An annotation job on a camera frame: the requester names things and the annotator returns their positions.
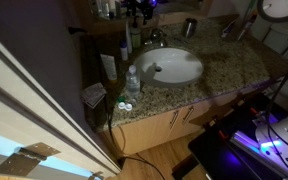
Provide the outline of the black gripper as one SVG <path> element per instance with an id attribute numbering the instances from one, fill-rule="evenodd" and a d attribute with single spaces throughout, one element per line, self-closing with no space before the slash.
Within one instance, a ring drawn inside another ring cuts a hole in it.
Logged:
<path id="1" fill-rule="evenodd" d="M 135 16 L 139 9 L 145 20 L 153 17 L 153 10 L 157 6 L 157 0 L 127 0 L 127 15 Z"/>

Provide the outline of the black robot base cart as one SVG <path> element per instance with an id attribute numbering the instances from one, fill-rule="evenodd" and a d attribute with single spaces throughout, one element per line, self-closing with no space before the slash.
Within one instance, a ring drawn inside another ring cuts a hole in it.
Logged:
<path id="1" fill-rule="evenodd" d="M 288 180 L 288 112 L 274 105 L 266 117 L 269 104 L 257 94 L 207 127 L 188 144 L 191 155 L 173 168 L 174 180 L 199 164 L 208 180 Z"/>

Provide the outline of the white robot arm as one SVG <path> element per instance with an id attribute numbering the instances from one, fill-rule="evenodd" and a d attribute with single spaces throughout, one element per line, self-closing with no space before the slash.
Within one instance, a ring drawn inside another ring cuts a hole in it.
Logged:
<path id="1" fill-rule="evenodd" d="M 288 0 L 258 0 L 257 10 L 260 16 L 268 21 L 284 21 L 288 20 Z M 131 65 L 129 72 L 140 75 L 141 80 L 148 85 L 157 85 L 158 87 L 181 87 L 195 83 L 201 77 L 206 77 L 206 63 L 197 55 L 188 53 L 187 51 L 172 48 L 161 48 L 148 51 L 135 59 L 134 65 Z M 288 63 L 282 60 L 280 55 L 274 55 L 273 60 L 268 57 L 262 58 L 273 63 L 273 65 L 265 67 L 265 72 L 273 70 L 283 70 L 279 75 L 270 77 L 270 80 L 277 79 L 282 75 L 288 78 Z M 277 155 L 278 160 L 272 160 L 280 167 L 285 166 L 288 170 L 286 160 L 282 160 L 282 155 Z"/>

